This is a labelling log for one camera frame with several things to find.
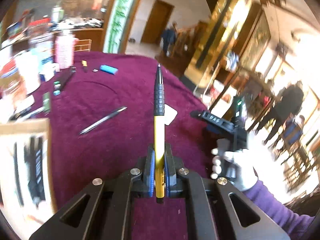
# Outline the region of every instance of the framed picture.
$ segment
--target framed picture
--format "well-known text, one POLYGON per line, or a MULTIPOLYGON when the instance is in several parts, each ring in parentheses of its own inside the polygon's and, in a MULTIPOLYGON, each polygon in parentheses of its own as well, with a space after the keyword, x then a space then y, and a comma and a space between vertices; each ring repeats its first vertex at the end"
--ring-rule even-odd
POLYGON ((240 57, 240 64, 248 70, 254 70, 263 52, 265 51, 271 33, 265 12, 260 16, 259 21, 250 37, 250 40, 240 57))

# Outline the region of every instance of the gold pillar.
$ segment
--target gold pillar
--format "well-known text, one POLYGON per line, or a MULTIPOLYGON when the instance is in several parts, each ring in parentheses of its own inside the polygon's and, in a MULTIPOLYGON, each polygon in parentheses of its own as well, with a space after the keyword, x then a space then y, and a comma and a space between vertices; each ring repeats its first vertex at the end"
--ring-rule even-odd
POLYGON ((210 72, 232 48, 253 0, 218 0, 211 21, 200 39, 184 75, 193 84, 205 88, 210 72))

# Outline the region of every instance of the cardboard box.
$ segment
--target cardboard box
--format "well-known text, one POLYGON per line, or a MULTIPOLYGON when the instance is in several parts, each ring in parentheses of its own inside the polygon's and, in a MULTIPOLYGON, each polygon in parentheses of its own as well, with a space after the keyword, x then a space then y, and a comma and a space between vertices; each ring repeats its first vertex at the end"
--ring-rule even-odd
POLYGON ((0 125, 0 189, 3 200, 0 209, 22 240, 29 239, 57 211, 51 176, 50 138, 48 118, 0 125), (42 138, 42 155, 38 148, 32 151, 30 147, 28 150, 31 136, 36 142, 35 147, 42 138), (31 179, 30 174, 36 174, 36 180, 31 179))

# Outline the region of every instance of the gloved hand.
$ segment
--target gloved hand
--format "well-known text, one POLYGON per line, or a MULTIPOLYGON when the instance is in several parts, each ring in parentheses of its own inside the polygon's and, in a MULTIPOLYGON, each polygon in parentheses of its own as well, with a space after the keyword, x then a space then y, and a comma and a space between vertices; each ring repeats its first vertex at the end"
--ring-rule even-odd
MULTIPOLYGON (((245 191, 254 184, 256 184, 258 178, 254 174, 253 166, 251 163, 251 151, 244 149, 242 152, 230 152, 228 151, 230 141, 227 139, 219 139, 217 140, 218 148, 212 149, 211 153, 216 155, 212 159, 212 171, 211 174, 212 179, 217 179, 219 174, 221 173, 221 154, 224 153, 223 158, 226 161, 234 162, 234 164, 238 167, 237 178, 232 184, 239 189, 240 191, 245 191)), ((228 170, 227 177, 233 178, 235 177, 235 170, 228 170)))

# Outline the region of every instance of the wooden door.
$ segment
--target wooden door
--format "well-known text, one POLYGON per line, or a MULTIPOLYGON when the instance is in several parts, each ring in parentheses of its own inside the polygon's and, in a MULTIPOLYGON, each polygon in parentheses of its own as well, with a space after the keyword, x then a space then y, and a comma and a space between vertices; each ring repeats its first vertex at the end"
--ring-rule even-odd
POLYGON ((159 44, 161 34, 166 28, 174 6, 156 0, 144 28, 141 42, 159 44))

